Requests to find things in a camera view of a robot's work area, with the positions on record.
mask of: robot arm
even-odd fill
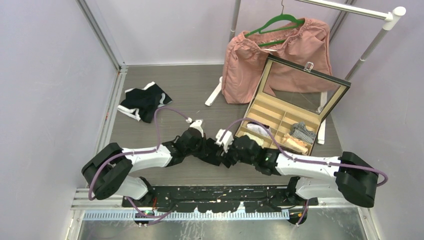
[[[102,163],[113,155],[124,153],[125,156],[113,160],[101,171],[93,186],[93,192],[98,200],[106,199],[113,194],[140,200],[149,197],[151,186],[144,178],[128,174],[152,167],[171,167],[191,155],[216,166],[222,163],[229,168],[241,162],[253,165],[265,175],[291,175],[293,177],[285,194],[293,204],[318,197],[345,198],[361,207],[374,206],[378,180],[376,173],[358,169],[348,170],[330,164],[293,161],[300,158],[369,167],[354,153],[344,152],[340,157],[314,157],[289,153],[290,159],[278,149],[262,148],[248,136],[233,138],[232,133],[227,131],[222,137],[225,132],[223,129],[216,135],[216,141],[212,138],[206,139],[202,123],[202,120],[196,120],[181,136],[162,143],[157,151],[151,153],[135,154],[139,151],[156,149],[155,147],[129,149],[120,148],[117,143],[110,143],[84,166],[82,174],[91,184],[94,174]]]

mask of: clothes hanger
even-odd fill
[[[281,6],[282,6],[282,10],[281,10],[281,14],[278,16],[275,16],[273,18],[271,18],[271,20],[269,20],[267,23],[265,23],[265,25],[263,25],[262,27],[251,31],[247,34],[244,35],[245,38],[247,38],[248,36],[255,34],[255,33],[259,33],[259,34],[266,34],[266,33],[271,33],[271,32],[275,32],[275,31],[280,31],[280,30],[286,30],[286,29],[294,29],[299,27],[300,25],[305,23],[304,19],[296,19],[294,16],[290,15],[290,14],[283,14],[284,11],[284,5],[283,5],[283,1],[281,1]],[[269,27],[271,24],[279,22],[279,21],[290,21],[292,23],[295,23],[295,25],[293,26],[286,26],[286,27],[281,27],[281,28],[277,28],[274,30],[268,30],[268,31],[262,31],[264,29],[266,29],[267,27]],[[274,44],[281,44],[284,43],[285,40],[280,40],[280,41],[272,41],[272,42],[267,42],[267,43],[262,43],[262,44],[258,44],[259,47],[264,47],[264,46],[269,46],[269,45],[274,45]]]

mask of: rack leg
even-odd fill
[[[320,102],[321,106],[319,106],[318,111],[322,111],[322,109],[324,108],[326,104],[327,104],[327,92],[324,91],[324,92],[321,92],[321,102]],[[324,119],[318,131],[317,143],[324,144],[325,140],[326,140],[326,120]]]
[[[221,92],[222,85],[223,85],[223,77],[220,77],[218,86],[215,87],[215,90],[213,90],[209,98],[206,100],[206,102],[204,102],[206,106],[210,107],[215,102],[215,99],[218,97],[218,94]]]

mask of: metal corner post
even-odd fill
[[[357,0],[346,0],[344,4],[346,5],[355,5]],[[331,26],[330,30],[330,39],[329,42],[331,43],[334,37],[336,36],[336,33],[339,31],[339,28],[343,25],[345,22],[346,17],[348,16],[349,12],[347,11],[340,11],[337,15],[337,18],[334,21],[334,24]]]
[[[76,3],[79,5],[82,13],[86,17],[88,23],[90,24],[91,28],[94,31],[94,34],[96,35],[97,39],[100,41],[101,46],[103,47],[104,51],[106,52],[107,56],[109,57],[110,61],[112,62],[113,66],[117,71],[121,69],[121,65],[119,64],[114,52],[112,51],[111,47],[108,44],[108,41],[106,40],[105,35],[103,34],[102,30],[100,29],[99,24],[97,23],[92,11],[90,10],[89,6],[87,5],[86,0],[75,0]]]
[[[116,75],[115,82],[110,93],[105,119],[97,140],[95,152],[98,153],[109,144],[114,126],[115,117],[118,111],[118,105],[121,99],[122,88],[124,87],[125,77],[127,76],[128,66],[122,65]]]

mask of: gray striped cloth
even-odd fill
[[[293,138],[302,140],[307,144],[313,144],[316,136],[315,132],[309,131],[306,128],[305,122],[303,121],[291,125],[289,134]]]

